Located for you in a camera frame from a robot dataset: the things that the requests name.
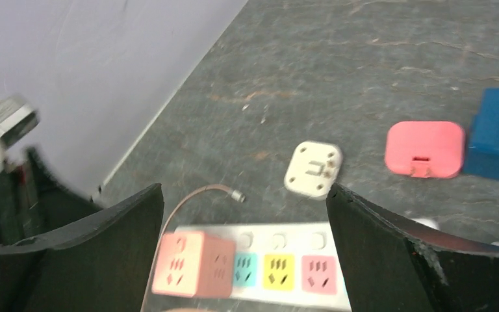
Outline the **coral pink adapter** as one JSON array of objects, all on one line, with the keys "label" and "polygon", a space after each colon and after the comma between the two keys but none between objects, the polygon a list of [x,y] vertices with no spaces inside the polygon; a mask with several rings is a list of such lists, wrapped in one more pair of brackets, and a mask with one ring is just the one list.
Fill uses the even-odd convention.
[{"label": "coral pink adapter", "polygon": [[450,179],[464,163],[465,130],[448,121],[403,121],[387,133],[384,162],[393,173]]}]

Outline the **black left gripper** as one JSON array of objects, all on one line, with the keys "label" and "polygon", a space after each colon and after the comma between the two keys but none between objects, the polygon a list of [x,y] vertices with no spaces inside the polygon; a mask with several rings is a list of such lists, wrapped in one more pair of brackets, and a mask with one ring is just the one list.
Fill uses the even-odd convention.
[{"label": "black left gripper", "polygon": [[61,183],[36,147],[25,156],[0,173],[0,245],[9,245],[0,246],[0,311],[140,311],[161,185],[102,210]]}]

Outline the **light pink cube socket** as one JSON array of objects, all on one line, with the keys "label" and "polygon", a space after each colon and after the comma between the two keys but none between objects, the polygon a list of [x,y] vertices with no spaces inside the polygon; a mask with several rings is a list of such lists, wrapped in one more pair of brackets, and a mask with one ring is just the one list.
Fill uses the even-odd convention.
[{"label": "light pink cube socket", "polygon": [[167,232],[161,238],[151,292],[186,298],[228,298],[235,242],[204,231]]}]

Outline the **white adapter plug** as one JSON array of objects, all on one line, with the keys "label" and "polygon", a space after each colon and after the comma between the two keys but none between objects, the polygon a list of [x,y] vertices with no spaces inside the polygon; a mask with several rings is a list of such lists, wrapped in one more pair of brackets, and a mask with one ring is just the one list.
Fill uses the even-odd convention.
[{"label": "white adapter plug", "polygon": [[288,164],[285,188],[312,200],[324,200],[343,162],[341,149],[325,142],[300,143]]}]

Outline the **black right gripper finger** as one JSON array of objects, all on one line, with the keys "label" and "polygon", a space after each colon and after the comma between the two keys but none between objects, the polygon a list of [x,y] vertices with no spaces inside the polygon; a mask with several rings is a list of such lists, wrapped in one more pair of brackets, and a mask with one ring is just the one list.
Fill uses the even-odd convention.
[{"label": "black right gripper finger", "polygon": [[339,184],[326,207],[352,311],[499,311],[499,246],[427,227]]}]

